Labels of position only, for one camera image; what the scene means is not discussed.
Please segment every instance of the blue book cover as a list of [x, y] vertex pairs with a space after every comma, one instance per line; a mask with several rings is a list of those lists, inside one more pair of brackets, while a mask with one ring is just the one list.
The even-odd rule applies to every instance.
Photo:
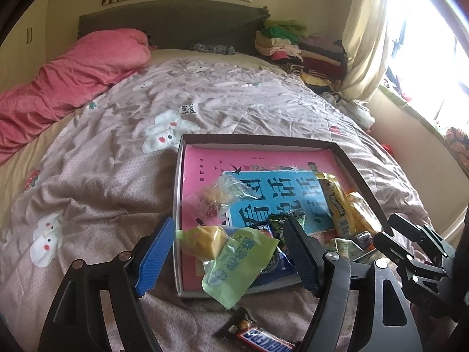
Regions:
[[227, 212], [227, 225], [242, 228], [266, 220], [269, 214], [303, 209], [306, 234], [333, 229], [321, 186], [311, 171], [225, 172], [241, 180], [261, 198], [240, 201]]

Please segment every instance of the headboard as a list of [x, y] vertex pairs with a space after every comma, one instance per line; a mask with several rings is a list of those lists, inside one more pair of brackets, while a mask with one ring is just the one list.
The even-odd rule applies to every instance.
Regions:
[[188, 49], [194, 43], [233, 45], [257, 55], [256, 30], [269, 18], [267, 7], [208, 0], [157, 0], [128, 4], [81, 16], [78, 38], [96, 30], [139, 29], [159, 49]]

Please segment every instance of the snack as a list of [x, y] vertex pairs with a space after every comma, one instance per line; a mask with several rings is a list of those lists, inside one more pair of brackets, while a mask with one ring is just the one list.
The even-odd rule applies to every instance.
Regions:
[[365, 251], [350, 239], [334, 238], [324, 242], [323, 246], [327, 251], [336, 251], [340, 256], [350, 261], [365, 254]]
[[304, 226], [304, 220], [306, 213], [304, 210], [290, 210], [287, 213], [282, 214], [270, 214], [267, 218], [268, 222], [270, 223], [271, 230], [273, 232], [273, 237], [280, 240], [278, 243], [278, 247], [283, 253], [288, 257], [288, 248], [287, 243], [283, 237], [283, 224], [287, 220], [288, 217], [295, 217], [301, 226]]
[[352, 207], [357, 233], [369, 231], [371, 235], [374, 236], [376, 233], [383, 231], [383, 227], [378, 218], [359, 193], [351, 191], [346, 197]]
[[351, 238], [356, 234], [355, 222], [350, 202], [337, 181], [330, 173], [316, 173], [323, 190], [327, 206], [331, 211], [332, 222], [340, 238]]
[[355, 242], [363, 250], [373, 250], [373, 236], [369, 231], [361, 232], [352, 238], [352, 241]]
[[231, 205], [240, 200], [256, 200], [260, 197], [236, 177], [221, 175], [213, 184], [186, 197], [182, 205], [187, 205], [196, 217], [206, 222], [220, 217], [228, 211]]
[[232, 308], [269, 264], [278, 239], [251, 228], [236, 229], [215, 260], [204, 262], [203, 290]]
[[272, 335], [251, 319], [248, 312], [240, 307], [233, 317], [218, 330], [215, 337], [234, 340], [243, 347], [254, 351], [293, 352], [296, 346]]
[[[260, 230], [267, 236], [273, 238], [273, 233], [268, 224], [251, 225], [250, 228]], [[262, 271], [259, 273], [259, 276], [251, 284], [251, 287], [262, 286], [264, 284], [275, 282], [280, 278], [290, 276], [295, 273], [296, 270], [287, 259], [287, 256], [279, 247], [277, 247], [272, 255], [272, 258], [270, 258], [268, 265], [262, 269]]]
[[176, 231], [181, 250], [205, 260], [214, 260], [228, 241], [228, 235], [221, 226], [197, 226], [191, 230]]

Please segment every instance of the open box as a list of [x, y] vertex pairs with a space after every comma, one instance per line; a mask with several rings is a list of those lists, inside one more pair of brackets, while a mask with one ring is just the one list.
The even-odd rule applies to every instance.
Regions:
[[[184, 158], [186, 155], [187, 147], [195, 147], [202, 149], [217, 149], [217, 150], [242, 150], [242, 151], [274, 151], [277, 153], [311, 153], [318, 150], [329, 150], [331, 158], [346, 180], [350, 188], [359, 192], [362, 197], [368, 202], [370, 208], [379, 219], [383, 230], [389, 235], [393, 235], [391, 228], [388, 225], [388, 220], [383, 213], [379, 203], [366, 184], [363, 177], [355, 168], [353, 163], [344, 153], [344, 151], [333, 142], [325, 142], [314, 139], [302, 139], [280, 136], [259, 136], [259, 135], [225, 135], [225, 134], [197, 134], [197, 135], [184, 135], [181, 139], [179, 146], [179, 153], [177, 158], [176, 175], [174, 182], [174, 207], [173, 217], [176, 223], [176, 228], [181, 229], [181, 200], [182, 200], [182, 187], [184, 178]], [[187, 290], [184, 288], [183, 273], [182, 273], [182, 256], [178, 240], [174, 241], [173, 245], [173, 258], [174, 258], [174, 276], [176, 282], [176, 289], [178, 296], [187, 298], [201, 298], [209, 297], [200, 287], [199, 290]], [[280, 287], [296, 284], [300, 281], [297, 275], [283, 278], [281, 284], [272, 282], [268, 285], [250, 288], [246, 292], [256, 293], [268, 290], [277, 289]]]

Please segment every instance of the yellow wrapper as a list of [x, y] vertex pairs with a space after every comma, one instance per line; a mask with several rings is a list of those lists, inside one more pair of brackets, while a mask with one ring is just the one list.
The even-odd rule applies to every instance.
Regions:
[[181, 250], [203, 260], [216, 259], [229, 237], [221, 226], [197, 226], [189, 231], [177, 230]]
[[350, 192], [346, 197], [352, 207], [357, 233], [369, 231], [374, 236], [376, 233], [383, 231], [378, 218], [360, 193]]
[[355, 221], [349, 200], [331, 173], [316, 173], [323, 190], [327, 206], [332, 214], [332, 222], [340, 238], [351, 238], [356, 235]]

